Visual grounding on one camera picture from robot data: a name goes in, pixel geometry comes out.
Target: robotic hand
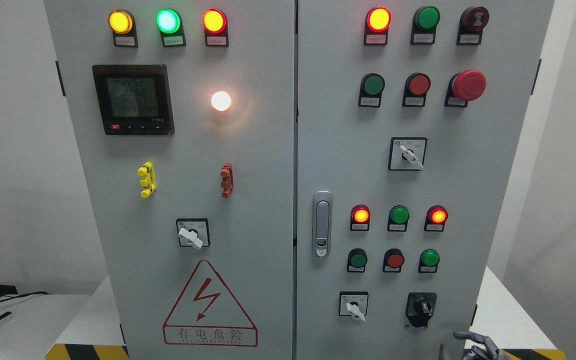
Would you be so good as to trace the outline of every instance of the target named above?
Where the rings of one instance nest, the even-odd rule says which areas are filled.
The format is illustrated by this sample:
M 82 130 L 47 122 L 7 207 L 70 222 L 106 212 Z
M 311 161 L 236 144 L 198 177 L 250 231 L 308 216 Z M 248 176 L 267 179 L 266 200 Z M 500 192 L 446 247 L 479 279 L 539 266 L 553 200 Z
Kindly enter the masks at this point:
M 468 351 L 462 360 L 510 360 L 508 355 L 499 351 L 499 348 L 490 337 L 471 331 L 455 331 L 452 335 L 455 339 L 470 340 L 486 347 L 486 350 L 477 346 L 471 347 L 470 351 Z M 444 347 L 444 344 L 441 344 L 441 347 L 439 347 L 439 360 L 453 360 L 453 356 L 448 349 Z

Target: red triangle warning symbol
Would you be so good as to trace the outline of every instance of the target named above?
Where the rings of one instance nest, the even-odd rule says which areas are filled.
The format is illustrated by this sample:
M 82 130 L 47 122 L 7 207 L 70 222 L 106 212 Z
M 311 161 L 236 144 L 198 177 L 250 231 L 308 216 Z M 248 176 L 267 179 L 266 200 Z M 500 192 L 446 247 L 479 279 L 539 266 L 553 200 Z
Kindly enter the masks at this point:
M 257 327 L 206 259 L 194 267 L 164 322 L 163 333 L 169 345 L 258 345 Z

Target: digital power meter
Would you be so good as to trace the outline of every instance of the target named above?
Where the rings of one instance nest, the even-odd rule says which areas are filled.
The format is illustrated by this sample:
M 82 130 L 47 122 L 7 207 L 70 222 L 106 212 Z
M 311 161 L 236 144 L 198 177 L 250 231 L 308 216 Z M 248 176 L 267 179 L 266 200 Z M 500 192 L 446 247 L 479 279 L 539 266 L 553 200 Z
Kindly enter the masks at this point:
M 172 135 L 165 64 L 96 64 L 96 97 L 106 135 Z

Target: yellow indicator light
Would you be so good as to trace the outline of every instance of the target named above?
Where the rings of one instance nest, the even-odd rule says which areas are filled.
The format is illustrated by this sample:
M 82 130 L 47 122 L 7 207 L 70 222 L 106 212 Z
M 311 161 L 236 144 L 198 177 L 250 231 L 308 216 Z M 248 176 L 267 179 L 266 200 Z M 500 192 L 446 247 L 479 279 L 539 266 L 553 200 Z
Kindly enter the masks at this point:
M 115 33 L 128 34 L 133 29 L 133 16 L 123 9 L 115 9 L 108 15 L 108 25 Z
M 368 12 L 366 21 L 373 32 L 383 32 L 391 25 L 391 12 L 386 7 L 373 7 Z
M 220 9 L 208 9 L 201 18 L 203 27 L 211 34 L 219 34 L 226 29 L 226 14 Z
M 232 103 L 233 100 L 231 99 L 230 94 L 226 91 L 217 91 L 213 93 L 210 98 L 210 104 L 218 112 L 225 112 L 231 107 Z
M 370 212 L 366 209 L 359 209 L 354 213 L 353 217 L 357 223 L 365 223 L 370 218 Z

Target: lightning bolt symbol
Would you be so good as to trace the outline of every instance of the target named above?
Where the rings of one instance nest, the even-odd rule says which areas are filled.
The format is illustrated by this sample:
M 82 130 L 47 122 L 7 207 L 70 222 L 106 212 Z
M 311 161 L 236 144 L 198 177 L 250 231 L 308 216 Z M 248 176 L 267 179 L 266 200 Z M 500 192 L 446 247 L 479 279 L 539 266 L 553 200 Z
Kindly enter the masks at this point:
M 206 316 L 206 315 L 204 315 L 206 310 L 208 310 L 208 308 L 210 308 L 213 305 L 213 303 L 215 302 L 215 300 L 217 300 L 217 298 L 222 294 L 221 292 L 217 292 L 216 294 L 201 296 L 201 294 L 204 292 L 204 290 L 206 290 L 208 285 L 210 285 L 211 281 L 213 281 L 212 278 L 207 277 L 206 280 L 203 281 L 203 285 L 201 285 L 201 288 L 199 289 L 199 291 L 197 291 L 197 294 L 194 296 L 194 299 L 192 299 L 192 301 L 195 302 L 195 301 L 199 301 L 199 300 L 208 299 L 210 297 L 212 298 L 210 303 L 208 303 L 208 306 L 206 306 L 206 308 L 202 312 L 199 312 L 197 314 L 197 321 L 200 321 L 201 319 L 203 319 Z

